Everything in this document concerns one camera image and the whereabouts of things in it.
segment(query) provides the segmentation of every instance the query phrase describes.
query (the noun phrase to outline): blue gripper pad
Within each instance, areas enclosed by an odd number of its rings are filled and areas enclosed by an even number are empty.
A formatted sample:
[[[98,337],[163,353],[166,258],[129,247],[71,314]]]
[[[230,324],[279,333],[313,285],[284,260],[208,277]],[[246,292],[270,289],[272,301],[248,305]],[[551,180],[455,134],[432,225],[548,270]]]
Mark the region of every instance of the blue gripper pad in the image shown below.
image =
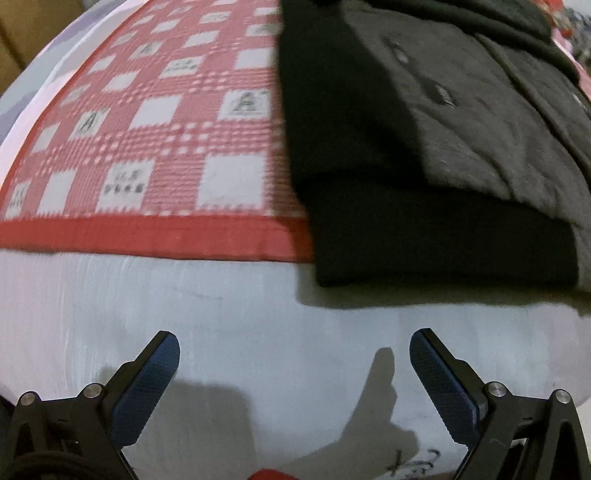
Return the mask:
[[[177,338],[169,333],[113,408],[111,441],[121,449],[138,441],[180,362]]]
[[[477,405],[420,330],[410,342],[410,361],[454,442],[472,448],[480,438]]]

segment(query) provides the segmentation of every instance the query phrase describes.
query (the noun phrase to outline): white strip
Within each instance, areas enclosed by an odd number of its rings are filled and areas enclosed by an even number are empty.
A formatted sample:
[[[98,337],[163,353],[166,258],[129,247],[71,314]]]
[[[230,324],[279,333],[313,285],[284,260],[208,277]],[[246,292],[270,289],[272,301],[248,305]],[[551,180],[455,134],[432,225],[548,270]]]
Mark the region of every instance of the white strip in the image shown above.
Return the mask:
[[[4,142],[2,142],[2,145],[0,145],[0,188],[3,186],[8,172],[14,163],[14,160],[24,145],[25,140],[27,139],[39,116],[45,111],[51,101],[62,90],[62,88],[65,87],[68,81],[76,74],[76,72],[82,66],[82,63],[85,62],[88,57],[90,57],[96,50],[89,51],[88,55],[81,59],[81,64],[76,70],[68,72],[59,78],[55,78],[62,65],[78,49],[79,46],[81,46],[88,38],[95,34],[95,32],[105,21],[124,10],[130,10],[129,16],[131,16],[138,8],[145,5],[147,2],[148,0],[127,0],[122,5],[115,8],[105,18],[92,27],[89,32],[84,35],[84,37],[82,37],[78,43],[76,43],[76,45],[64,56],[63,59],[59,61],[59,63],[51,71],[51,74],[47,80],[35,94],[29,105],[27,105],[27,107],[21,112],[17,121],[14,123],[10,132],[4,139]],[[122,19],[121,23],[129,18],[129,16]]]

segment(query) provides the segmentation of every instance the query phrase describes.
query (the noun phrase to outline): white square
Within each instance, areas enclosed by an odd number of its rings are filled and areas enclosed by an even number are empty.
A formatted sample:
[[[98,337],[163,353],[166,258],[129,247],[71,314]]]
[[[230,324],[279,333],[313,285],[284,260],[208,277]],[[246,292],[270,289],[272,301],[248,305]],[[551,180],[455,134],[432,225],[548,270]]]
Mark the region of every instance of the white square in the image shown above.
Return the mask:
[[[246,28],[247,37],[267,37],[275,36],[281,33],[282,25],[280,23],[266,23],[258,25],[248,25]]]
[[[255,10],[255,17],[265,17],[266,15],[279,15],[279,7],[259,7]]]
[[[273,47],[250,48],[238,53],[234,70],[264,69],[272,67],[274,63],[275,49]]]
[[[109,57],[105,57],[104,59],[100,59],[97,61],[89,70],[90,73],[92,72],[100,72],[101,70],[105,70],[111,62],[115,59],[115,55],[111,55]]]
[[[39,138],[37,138],[37,141],[35,142],[32,153],[40,152],[49,147],[51,139],[53,138],[53,135],[56,134],[58,128],[60,128],[59,122],[44,128],[43,132],[41,132],[41,135],[39,135]]]
[[[171,61],[162,73],[160,78],[182,77],[185,75],[193,75],[199,70],[199,66],[203,63],[203,57],[188,57],[186,59],[178,59]]]
[[[217,34],[219,30],[211,30],[209,32],[201,32],[195,33],[195,35],[191,35],[183,47],[196,47],[197,45],[205,45],[207,43],[211,43],[215,41],[217,38]]]
[[[135,77],[137,76],[137,72],[128,72],[128,73],[121,73],[120,75],[116,75],[111,78],[111,81],[103,88],[103,92],[119,92],[121,90],[125,90],[129,85],[131,85]]]
[[[169,124],[174,117],[181,98],[181,95],[171,95],[144,100],[129,128]]]
[[[264,177],[263,155],[208,156],[197,207],[260,209]]]
[[[158,49],[162,46],[162,41],[153,41],[152,43],[144,43],[135,49],[135,52],[131,54],[130,59],[140,59],[142,57],[149,57],[154,55]]]
[[[137,25],[143,25],[145,23],[149,23],[154,18],[153,15],[147,15],[146,17],[140,18],[136,23],[132,25],[132,27],[136,27]]]
[[[168,16],[172,17],[173,15],[182,15],[187,13],[189,10],[191,10],[193,7],[189,6],[189,7],[178,7],[175,8],[173,11],[171,11]]]
[[[271,92],[233,90],[223,98],[218,120],[263,120],[271,118]]]
[[[226,21],[232,12],[213,12],[201,17],[199,23],[219,23]]]
[[[64,98],[62,100],[60,105],[67,105],[68,103],[75,102],[76,100],[78,100],[78,98],[80,98],[82,96],[82,94],[85,91],[88,90],[88,87],[90,87],[90,83],[88,85],[83,85],[81,87],[73,89],[70,93],[68,93],[66,98]]]
[[[135,31],[135,32],[126,33],[125,35],[121,35],[117,40],[115,40],[113,42],[112,46],[116,47],[118,45],[123,45],[124,43],[127,43],[129,40],[131,40],[135,36],[136,33],[137,32]]]
[[[108,108],[83,113],[68,140],[94,137],[105,121],[105,118],[107,118],[107,115],[109,115]]]
[[[164,2],[163,4],[156,4],[153,7],[150,7],[150,9],[148,10],[148,12],[154,12],[156,10],[162,10],[167,5],[168,5],[168,2]]]
[[[11,218],[18,217],[21,214],[22,204],[25,201],[27,190],[29,189],[30,184],[31,180],[27,180],[19,183],[14,188],[14,192],[12,192],[10,202],[8,203],[6,214],[4,215],[5,220],[10,220]]]
[[[58,214],[64,211],[76,170],[53,173],[47,182],[37,215]]]
[[[151,33],[167,32],[168,30],[172,30],[174,27],[176,27],[179,22],[180,20],[177,19],[159,23],[154,27]]]
[[[154,160],[111,165],[100,191],[96,211],[138,210],[142,206],[153,168]]]

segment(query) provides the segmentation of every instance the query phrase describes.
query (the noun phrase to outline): black cable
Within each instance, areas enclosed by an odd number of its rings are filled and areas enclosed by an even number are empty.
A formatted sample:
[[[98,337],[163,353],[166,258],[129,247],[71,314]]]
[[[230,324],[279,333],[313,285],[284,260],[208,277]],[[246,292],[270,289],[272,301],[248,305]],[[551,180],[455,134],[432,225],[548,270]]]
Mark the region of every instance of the black cable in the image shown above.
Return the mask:
[[[104,466],[64,452],[34,452],[22,455],[2,472],[1,480],[37,480],[40,475],[56,473],[78,480],[124,480]]]

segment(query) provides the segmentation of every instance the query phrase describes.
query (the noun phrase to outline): metal screw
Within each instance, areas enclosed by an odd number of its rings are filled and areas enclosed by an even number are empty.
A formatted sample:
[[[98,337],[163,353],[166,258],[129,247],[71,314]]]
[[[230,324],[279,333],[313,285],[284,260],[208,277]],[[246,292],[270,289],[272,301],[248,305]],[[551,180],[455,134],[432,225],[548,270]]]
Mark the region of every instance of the metal screw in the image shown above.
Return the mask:
[[[84,388],[84,396],[86,398],[96,398],[100,395],[100,392],[103,391],[103,386],[98,383],[91,383],[90,385],[85,386]]]
[[[30,405],[33,403],[37,398],[33,392],[27,392],[21,397],[21,405]]]
[[[504,397],[507,394],[507,387],[500,382],[491,382],[488,384],[488,391],[495,397]]]
[[[556,396],[556,400],[558,400],[560,403],[567,404],[572,400],[570,393],[568,393],[566,390],[557,390],[554,395]]]

